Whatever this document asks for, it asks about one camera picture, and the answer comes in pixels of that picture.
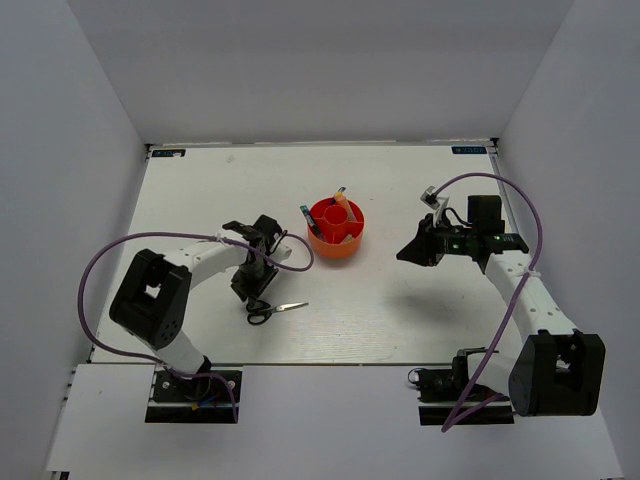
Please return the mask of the orange-capped highlighter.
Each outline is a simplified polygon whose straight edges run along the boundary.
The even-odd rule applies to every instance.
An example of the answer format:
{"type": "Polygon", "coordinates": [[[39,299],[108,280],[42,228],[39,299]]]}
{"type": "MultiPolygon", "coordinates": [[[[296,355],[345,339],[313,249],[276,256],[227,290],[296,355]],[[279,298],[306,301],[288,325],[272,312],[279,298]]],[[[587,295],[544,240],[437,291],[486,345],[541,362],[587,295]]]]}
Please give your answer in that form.
{"type": "Polygon", "coordinates": [[[340,205],[346,211],[349,221],[356,221],[357,220],[357,218],[356,218],[356,216],[355,216],[355,214],[354,214],[354,212],[353,212],[353,210],[351,208],[351,204],[350,204],[349,200],[346,198],[345,195],[342,196],[342,197],[339,197],[337,201],[335,200],[335,203],[337,205],[340,205]]]}

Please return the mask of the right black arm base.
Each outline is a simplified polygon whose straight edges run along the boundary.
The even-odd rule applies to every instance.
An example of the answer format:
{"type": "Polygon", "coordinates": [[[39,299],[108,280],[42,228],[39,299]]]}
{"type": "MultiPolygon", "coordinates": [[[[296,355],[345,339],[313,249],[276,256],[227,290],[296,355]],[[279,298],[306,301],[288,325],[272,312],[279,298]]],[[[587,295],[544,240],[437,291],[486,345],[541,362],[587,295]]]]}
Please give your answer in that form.
{"type": "MultiPolygon", "coordinates": [[[[449,411],[461,390],[452,382],[450,369],[414,368],[407,382],[418,392],[418,413],[421,426],[444,425],[449,411]]],[[[459,422],[463,426],[512,425],[514,415],[508,400],[497,401],[472,413],[459,422]]]]}

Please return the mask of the black-handled scissors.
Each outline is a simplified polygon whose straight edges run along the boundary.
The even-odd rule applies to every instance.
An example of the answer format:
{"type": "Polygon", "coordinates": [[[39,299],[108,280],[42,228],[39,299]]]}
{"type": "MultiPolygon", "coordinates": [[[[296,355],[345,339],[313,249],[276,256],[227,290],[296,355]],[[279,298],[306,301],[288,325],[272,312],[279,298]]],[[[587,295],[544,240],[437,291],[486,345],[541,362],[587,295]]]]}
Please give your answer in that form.
{"type": "Polygon", "coordinates": [[[308,305],[308,302],[295,302],[272,306],[264,300],[250,299],[246,305],[246,320],[252,326],[259,326],[266,323],[273,314],[304,308],[308,305]]]}

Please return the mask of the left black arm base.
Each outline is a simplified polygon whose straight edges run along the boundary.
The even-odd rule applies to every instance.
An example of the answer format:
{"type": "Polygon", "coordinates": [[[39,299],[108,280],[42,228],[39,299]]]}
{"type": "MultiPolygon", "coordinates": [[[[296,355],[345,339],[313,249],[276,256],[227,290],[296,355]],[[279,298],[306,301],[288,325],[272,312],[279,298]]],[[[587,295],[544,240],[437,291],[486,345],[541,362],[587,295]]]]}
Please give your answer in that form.
{"type": "Polygon", "coordinates": [[[239,412],[242,386],[241,370],[217,370],[231,389],[236,409],[227,388],[217,379],[179,379],[165,370],[154,374],[146,408],[148,424],[234,424],[239,412]]]}

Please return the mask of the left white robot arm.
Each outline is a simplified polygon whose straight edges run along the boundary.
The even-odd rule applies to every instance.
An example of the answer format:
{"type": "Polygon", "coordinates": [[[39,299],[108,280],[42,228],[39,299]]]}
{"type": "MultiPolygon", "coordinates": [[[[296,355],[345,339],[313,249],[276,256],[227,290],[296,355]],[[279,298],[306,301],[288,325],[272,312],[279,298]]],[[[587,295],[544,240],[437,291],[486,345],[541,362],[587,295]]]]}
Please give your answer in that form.
{"type": "Polygon", "coordinates": [[[225,230],[241,235],[247,248],[200,241],[172,253],[139,251],[132,260],[109,309],[109,317],[144,343],[167,367],[179,371],[177,387],[199,399],[211,387],[210,366],[183,332],[189,293],[212,276],[235,267],[231,289],[249,307],[265,308],[260,299],[278,273],[268,260],[281,262],[291,250],[279,241],[284,231],[266,215],[251,225],[231,221],[225,230]]]}

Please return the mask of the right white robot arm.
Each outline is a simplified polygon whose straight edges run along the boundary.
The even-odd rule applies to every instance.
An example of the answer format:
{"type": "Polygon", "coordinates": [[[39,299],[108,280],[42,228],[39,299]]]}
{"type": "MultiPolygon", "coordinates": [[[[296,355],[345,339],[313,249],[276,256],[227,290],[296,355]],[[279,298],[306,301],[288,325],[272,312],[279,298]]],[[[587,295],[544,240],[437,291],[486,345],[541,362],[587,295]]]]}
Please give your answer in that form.
{"type": "Polygon", "coordinates": [[[421,401],[449,402],[461,396],[481,402],[500,394],[521,416],[594,414],[605,345],[599,335],[578,329],[530,269],[527,244],[505,230],[500,197],[470,196],[467,218],[457,224],[446,215],[447,198],[426,193],[422,200],[432,211],[397,259],[434,267],[446,255],[470,258],[510,309],[522,348],[514,358],[494,352],[484,369],[479,365],[487,350],[480,347],[459,350],[447,370],[412,370],[408,381],[420,390],[421,401]]]}

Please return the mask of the green gel pen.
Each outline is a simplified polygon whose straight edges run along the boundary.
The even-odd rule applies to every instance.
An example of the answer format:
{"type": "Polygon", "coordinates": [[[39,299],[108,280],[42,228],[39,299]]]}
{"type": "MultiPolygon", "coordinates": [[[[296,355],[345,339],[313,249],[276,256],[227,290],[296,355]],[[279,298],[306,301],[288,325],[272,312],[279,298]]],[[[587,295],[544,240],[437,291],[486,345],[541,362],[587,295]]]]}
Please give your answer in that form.
{"type": "Polygon", "coordinates": [[[305,217],[305,220],[309,226],[309,228],[311,229],[311,231],[313,232],[313,234],[320,240],[325,241],[325,237],[320,229],[320,227],[318,226],[318,224],[316,223],[316,221],[314,220],[314,218],[311,215],[311,212],[308,208],[307,205],[301,205],[300,206],[300,210],[303,214],[303,216],[305,217]]]}

